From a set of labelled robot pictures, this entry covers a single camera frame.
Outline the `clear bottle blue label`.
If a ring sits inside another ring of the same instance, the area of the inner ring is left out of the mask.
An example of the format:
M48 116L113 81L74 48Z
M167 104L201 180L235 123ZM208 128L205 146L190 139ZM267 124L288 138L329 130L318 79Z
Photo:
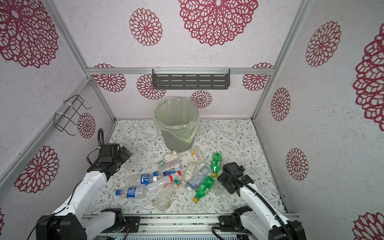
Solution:
M148 192L146 187L130 187L116 190L115 194L123 199L143 199Z
M135 174L135 175L130 175L128 177L127 185L129 187L147 186L150 183L156 182L159 179L160 179L160 176L157 172Z
M220 197L226 192L227 192L226 188L219 181L215 181L214 185L210 189L210 193L213 193L216 197Z

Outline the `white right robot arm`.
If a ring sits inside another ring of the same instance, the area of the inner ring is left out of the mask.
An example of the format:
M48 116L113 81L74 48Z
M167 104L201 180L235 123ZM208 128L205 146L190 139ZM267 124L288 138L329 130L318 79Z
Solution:
M253 235L257 240L305 240L304 227L297 220L289 220L271 205L248 175L245 168L232 162L223 166L218 181L230 194L237 194L247 205L235 209L230 216L220 216L220 225L212 233L222 239L221 232Z

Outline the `clear bottle blue label front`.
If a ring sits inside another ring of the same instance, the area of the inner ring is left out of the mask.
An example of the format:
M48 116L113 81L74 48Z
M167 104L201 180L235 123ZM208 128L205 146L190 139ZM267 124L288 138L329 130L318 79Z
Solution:
M130 187L116 190L115 194L123 199L143 199L148 192L146 187Z

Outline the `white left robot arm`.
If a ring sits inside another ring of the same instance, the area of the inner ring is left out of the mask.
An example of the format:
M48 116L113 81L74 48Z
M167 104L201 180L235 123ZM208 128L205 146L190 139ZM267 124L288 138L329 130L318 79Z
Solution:
M120 208L104 209L82 222L86 208L100 188L120 169L132 153L119 144L104 144L84 178L52 214L41 216L35 225L38 240L92 240L101 232L121 231L126 221Z

